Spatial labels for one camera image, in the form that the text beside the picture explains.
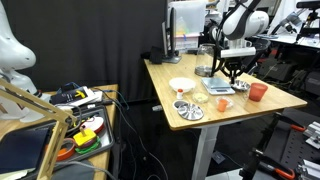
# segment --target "yellow object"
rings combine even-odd
[[[75,95],[75,97],[78,97],[78,96],[81,96],[81,98],[85,98],[86,97],[86,95],[83,92],[81,92],[79,90],[77,90],[76,92],[77,92],[77,94]]]
[[[81,132],[73,136],[78,146],[82,146],[84,143],[96,138],[97,135],[91,129],[80,129]]]

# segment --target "red object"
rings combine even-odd
[[[300,127],[300,126],[297,126],[297,125],[291,125],[291,129],[294,129],[296,131],[300,131],[300,132],[304,132],[306,130],[305,127]]]
[[[282,170],[280,170],[280,169],[278,169],[278,168],[275,168],[274,171],[275,171],[277,174],[279,174],[279,176],[281,176],[281,177],[283,177],[283,178],[285,178],[285,179],[293,180],[293,179],[295,178],[295,173],[294,173],[294,171],[293,171],[292,169],[290,169],[291,174],[288,174],[288,173],[286,173],[286,172],[284,172],[284,171],[282,171]]]
[[[268,90],[268,86],[262,83],[252,83],[249,92],[249,99],[252,101],[261,101],[264,93]]]

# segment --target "metal stand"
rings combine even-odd
[[[219,126],[204,127],[201,129],[192,180],[203,180],[206,178],[211,161],[211,154],[217,142],[218,131]]]

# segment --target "black backdrop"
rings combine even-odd
[[[37,57],[21,71],[57,90],[119,84],[128,101],[154,95],[140,54],[162,47],[166,0],[2,0],[16,38]]]

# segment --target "glass jar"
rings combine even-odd
[[[201,44],[197,52],[196,68],[194,73],[209,77],[212,71],[214,44]]]

